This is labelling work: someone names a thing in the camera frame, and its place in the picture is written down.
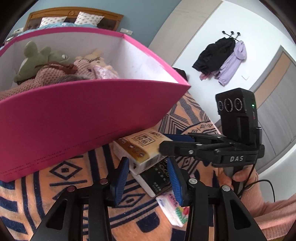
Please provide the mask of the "pink sweater right forearm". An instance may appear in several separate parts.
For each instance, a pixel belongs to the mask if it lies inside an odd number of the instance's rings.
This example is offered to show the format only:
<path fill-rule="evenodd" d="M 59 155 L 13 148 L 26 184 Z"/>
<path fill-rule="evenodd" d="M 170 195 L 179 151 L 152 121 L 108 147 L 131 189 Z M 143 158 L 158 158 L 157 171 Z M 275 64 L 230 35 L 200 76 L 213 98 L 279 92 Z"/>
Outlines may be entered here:
<path fill-rule="evenodd" d="M 295 195 L 265 202 L 259 183 L 247 188 L 241 198 L 267 240 L 283 240 L 295 222 Z"/>

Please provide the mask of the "person's right hand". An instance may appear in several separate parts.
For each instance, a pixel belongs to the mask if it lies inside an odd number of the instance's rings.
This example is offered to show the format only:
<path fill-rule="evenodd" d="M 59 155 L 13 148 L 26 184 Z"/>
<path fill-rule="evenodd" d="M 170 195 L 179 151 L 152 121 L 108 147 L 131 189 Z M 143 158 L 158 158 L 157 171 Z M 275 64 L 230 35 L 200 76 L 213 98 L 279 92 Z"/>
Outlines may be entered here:
<path fill-rule="evenodd" d="M 232 177 L 228 177 L 224 173 L 224 169 L 219 168 L 217 179 L 218 179 L 219 186 L 227 185 L 232 190 L 234 190 L 232 181 L 239 182 L 239 183 L 245 182 L 246 185 L 248 185 L 258 180 L 258 174 L 255 169 L 252 170 L 252 165 L 246 166 L 243 170 L 236 172 Z"/>

